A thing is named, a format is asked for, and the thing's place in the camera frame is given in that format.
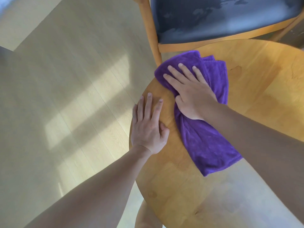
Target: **person's right arm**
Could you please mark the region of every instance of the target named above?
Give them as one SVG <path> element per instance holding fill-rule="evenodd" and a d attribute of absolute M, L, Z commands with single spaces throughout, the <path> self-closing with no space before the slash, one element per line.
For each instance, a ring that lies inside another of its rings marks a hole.
<path fill-rule="evenodd" d="M 184 66 L 182 75 L 164 78 L 179 92 L 176 103 L 191 119 L 205 120 L 218 130 L 258 172 L 269 187 L 304 223 L 304 142 L 255 122 L 217 102 L 201 72 L 197 79 Z"/>

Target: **black seat cushion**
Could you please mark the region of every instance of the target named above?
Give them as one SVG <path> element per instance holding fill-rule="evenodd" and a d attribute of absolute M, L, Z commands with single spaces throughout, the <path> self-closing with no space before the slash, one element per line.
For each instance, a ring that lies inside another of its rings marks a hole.
<path fill-rule="evenodd" d="M 197 42 L 272 25 L 302 10 L 303 0 L 151 0 L 161 44 Z"/>

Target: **cloth fold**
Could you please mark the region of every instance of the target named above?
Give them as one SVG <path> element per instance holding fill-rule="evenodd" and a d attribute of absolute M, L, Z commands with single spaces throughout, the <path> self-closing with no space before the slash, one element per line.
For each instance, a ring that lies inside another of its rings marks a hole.
<path fill-rule="evenodd" d="M 213 55 L 201 58 L 199 51 L 189 51 L 162 63 L 154 75 L 174 97 L 179 93 L 164 79 L 163 74 L 172 76 L 168 71 L 169 65 L 183 73 L 178 67 L 179 63 L 183 63 L 194 76 L 196 75 L 192 66 L 196 66 L 215 93 L 218 102 L 227 104 L 228 76 L 224 61 L 216 61 Z M 224 170 L 242 159 L 240 153 L 216 129 L 205 121 L 187 118 L 180 112 L 176 103 L 174 116 L 184 146 L 203 176 Z"/>

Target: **person's left arm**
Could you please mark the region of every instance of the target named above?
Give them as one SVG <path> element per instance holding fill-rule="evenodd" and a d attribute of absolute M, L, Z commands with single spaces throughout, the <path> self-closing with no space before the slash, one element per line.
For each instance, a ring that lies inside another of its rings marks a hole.
<path fill-rule="evenodd" d="M 160 124 L 160 100 L 151 115 L 152 94 L 133 108 L 133 148 L 101 172 L 84 181 L 25 228 L 106 227 L 118 225 L 139 171 L 167 143 L 169 129 Z"/>

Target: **tabletop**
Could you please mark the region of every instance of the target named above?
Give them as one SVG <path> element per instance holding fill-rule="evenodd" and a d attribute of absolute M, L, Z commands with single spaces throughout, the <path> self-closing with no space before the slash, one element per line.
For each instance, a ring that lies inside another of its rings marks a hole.
<path fill-rule="evenodd" d="M 213 54 L 226 62 L 233 110 L 304 141 L 303 51 L 254 39 L 216 42 L 198 50 L 202 57 Z M 303 227 L 244 159 L 203 177 L 181 141 L 173 94 L 156 79 L 143 95 L 148 92 L 153 93 L 153 104 L 164 100 L 160 121 L 170 135 L 136 182 L 167 228 Z"/>

